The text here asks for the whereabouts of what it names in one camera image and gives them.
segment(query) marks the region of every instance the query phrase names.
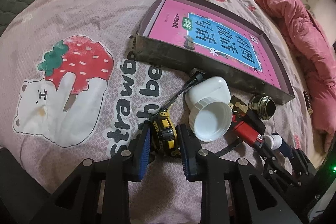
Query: green strawberry leaf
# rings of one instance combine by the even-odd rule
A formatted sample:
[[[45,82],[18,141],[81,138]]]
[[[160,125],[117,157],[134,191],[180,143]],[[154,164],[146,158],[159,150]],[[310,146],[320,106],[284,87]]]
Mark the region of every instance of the green strawberry leaf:
[[[44,60],[37,65],[38,70],[45,70],[46,76],[51,76],[54,69],[61,67],[64,55],[69,50],[68,45],[63,44],[63,40],[58,41],[50,52],[46,52],[43,56]]]

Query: yellow button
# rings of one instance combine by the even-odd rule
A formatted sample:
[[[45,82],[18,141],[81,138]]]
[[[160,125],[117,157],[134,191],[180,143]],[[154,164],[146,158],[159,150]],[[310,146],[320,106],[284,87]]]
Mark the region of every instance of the yellow button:
[[[170,127],[168,120],[162,120],[161,122],[164,128]]]
[[[174,148],[174,141],[173,140],[168,141],[168,147],[169,147],[169,149]]]

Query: bear ear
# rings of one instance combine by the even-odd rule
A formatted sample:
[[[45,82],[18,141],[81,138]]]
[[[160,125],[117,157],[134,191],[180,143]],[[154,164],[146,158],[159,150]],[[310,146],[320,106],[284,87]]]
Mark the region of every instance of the bear ear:
[[[20,88],[20,94],[25,92],[25,90],[26,90],[26,88],[29,84],[30,84],[29,82],[23,82],[23,84],[21,85],[21,88]]]

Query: metal rivet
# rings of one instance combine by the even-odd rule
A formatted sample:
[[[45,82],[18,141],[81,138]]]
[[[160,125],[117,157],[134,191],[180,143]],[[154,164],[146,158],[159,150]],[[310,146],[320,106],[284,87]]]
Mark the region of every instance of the metal rivet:
[[[200,149],[200,150],[198,150],[198,153],[199,153],[201,156],[206,156],[206,155],[209,153],[209,151],[206,150],[206,149]]]
[[[90,166],[92,163],[93,163],[93,160],[91,160],[91,159],[83,160],[83,165],[84,166]]]
[[[245,158],[240,158],[239,160],[238,160],[238,163],[240,164],[240,165],[247,165],[248,164],[248,161],[247,161],[247,159],[245,159]]]
[[[122,155],[123,157],[128,157],[128,156],[131,155],[131,152],[130,152],[129,150],[124,150],[124,151],[121,152],[121,155]]]

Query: green label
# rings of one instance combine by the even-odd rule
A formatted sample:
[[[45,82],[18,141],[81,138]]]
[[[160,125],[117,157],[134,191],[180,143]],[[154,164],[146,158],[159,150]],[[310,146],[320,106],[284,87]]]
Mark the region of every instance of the green label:
[[[193,22],[190,18],[184,17],[182,20],[182,27],[187,31],[191,31],[193,29]]]

